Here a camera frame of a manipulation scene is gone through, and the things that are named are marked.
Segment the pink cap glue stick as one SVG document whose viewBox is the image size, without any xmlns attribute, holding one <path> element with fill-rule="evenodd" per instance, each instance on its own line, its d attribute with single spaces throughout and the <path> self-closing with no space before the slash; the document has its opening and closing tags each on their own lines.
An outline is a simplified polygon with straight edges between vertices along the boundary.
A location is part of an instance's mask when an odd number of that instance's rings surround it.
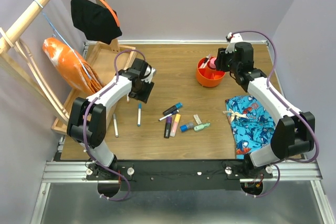
<svg viewBox="0 0 336 224">
<path fill-rule="evenodd" d="M 211 58 L 209 61 L 208 61 L 208 67 L 210 68 L 210 69 L 214 69 L 214 70 L 216 70 L 216 65 L 215 65 L 215 61 L 216 61 L 216 58 Z"/>
</svg>

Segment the blue cap white marker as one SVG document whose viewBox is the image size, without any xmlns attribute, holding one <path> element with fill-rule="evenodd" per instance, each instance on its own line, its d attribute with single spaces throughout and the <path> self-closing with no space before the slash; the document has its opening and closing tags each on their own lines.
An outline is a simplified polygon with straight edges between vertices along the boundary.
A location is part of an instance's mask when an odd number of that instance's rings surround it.
<svg viewBox="0 0 336 224">
<path fill-rule="evenodd" d="M 141 126 L 141 113 L 142 113 L 142 104 L 138 104 L 138 116 L 137 116 L 137 126 Z"/>
</svg>

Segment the brown cap white marker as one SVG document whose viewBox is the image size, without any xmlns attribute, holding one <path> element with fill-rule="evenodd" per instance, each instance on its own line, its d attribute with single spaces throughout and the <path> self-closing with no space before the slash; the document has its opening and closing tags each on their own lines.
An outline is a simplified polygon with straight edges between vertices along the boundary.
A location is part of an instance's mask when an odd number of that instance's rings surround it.
<svg viewBox="0 0 336 224">
<path fill-rule="evenodd" d="M 205 59 L 204 59 L 204 61 L 203 61 L 203 63 L 202 63 L 202 65 L 200 66 L 200 68 L 205 68 L 206 67 L 206 65 L 207 65 L 207 62 L 210 60 L 210 58 L 211 58 L 211 54 L 209 54 L 208 56 L 206 56 L 205 57 Z"/>
</svg>

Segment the orange round organizer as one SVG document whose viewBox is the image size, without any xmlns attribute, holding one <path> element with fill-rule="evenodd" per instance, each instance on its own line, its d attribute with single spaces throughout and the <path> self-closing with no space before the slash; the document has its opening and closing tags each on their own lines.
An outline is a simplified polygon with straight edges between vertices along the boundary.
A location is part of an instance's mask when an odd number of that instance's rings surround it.
<svg viewBox="0 0 336 224">
<path fill-rule="evenodd" d="M 202 58 L 197 64 L 196 80 L 203 87 L 216 87 L 221 83 L 223 77 L 225 76 L 225 72 L 210 69 L 208 65 L 206 65 L 205 68 L 200 69 L 200 66 L 202 65 L 204 59 L 205 57 Z"/>
</svg>

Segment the black cap white marker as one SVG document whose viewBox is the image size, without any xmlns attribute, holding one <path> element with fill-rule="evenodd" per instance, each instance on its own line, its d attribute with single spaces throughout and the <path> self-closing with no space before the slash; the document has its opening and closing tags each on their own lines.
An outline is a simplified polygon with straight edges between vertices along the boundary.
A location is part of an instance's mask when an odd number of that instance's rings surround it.
<svg viewBox="0 0 336 224">
<path fill-rule="evenodd" d="M 114 127 L 114 134 L 115 137 L 118 138 L 119 137 L 119 131 L 118 131 L 118 124 L 117 124 L 117 117 L 116 114 L 113 114 L 113 127 Z"/>
</svg>

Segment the blue cap black highlighter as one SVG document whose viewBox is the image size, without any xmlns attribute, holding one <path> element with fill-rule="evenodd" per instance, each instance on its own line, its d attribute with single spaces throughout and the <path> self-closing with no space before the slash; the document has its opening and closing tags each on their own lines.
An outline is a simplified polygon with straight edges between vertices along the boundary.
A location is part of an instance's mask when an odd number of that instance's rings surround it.
<svg viewBox="0 0 336 224">
<path fill-rule="evenodd" d="M 182 103 L 179 102 L 179 103 L 177 103 L 177 104 L 171 106 L 170 108 L 166 109 L 166 110 L 163 112 L 163 115 L 168 115 L 168 114 L 174 112 L 175 110 L 180 109 L 182 106 L 183 106 Z"/>
</svg>

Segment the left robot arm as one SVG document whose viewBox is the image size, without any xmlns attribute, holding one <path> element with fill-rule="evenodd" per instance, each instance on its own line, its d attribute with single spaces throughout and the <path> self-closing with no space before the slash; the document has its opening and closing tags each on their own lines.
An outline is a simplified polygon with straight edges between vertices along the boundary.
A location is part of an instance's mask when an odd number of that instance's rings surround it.
<svg viewBox="0 0 336 224">
<path fill-rule="evenodd" d="M 156 69 L 136 58 L 130 68 L 119 70 L 100 91 L 87 98 L 76 98 L 72 104 L 67 135 L 81 144 L 90 158 L 99 163 L 98 173 L 112 179 L 117 171 L 117 158 L 105 142 L 107 115 L 124 96 L 147 103 L 154 87 Z"/>
</svg>

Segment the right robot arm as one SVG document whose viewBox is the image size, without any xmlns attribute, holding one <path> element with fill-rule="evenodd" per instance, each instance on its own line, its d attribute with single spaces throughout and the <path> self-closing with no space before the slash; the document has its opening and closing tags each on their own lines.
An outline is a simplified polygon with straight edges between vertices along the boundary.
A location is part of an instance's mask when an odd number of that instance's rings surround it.
<svg viewBox="0 0 336 224">
<path fill-rule="evenodd" d="M 276 124 L 269 144 L 244 155 L 241 171 L 246 177 L 255 177 L 261 168 L 295 155 L 319 153 L 314 115 L 289 103 L 274 89 L 270 78 L 255 68 L 251 43 L 231 41 L 227 48 L 219 48 L 214 64 L 216 70 L 232 74 L 236 83 L 264 106 Z"/>
</svg>

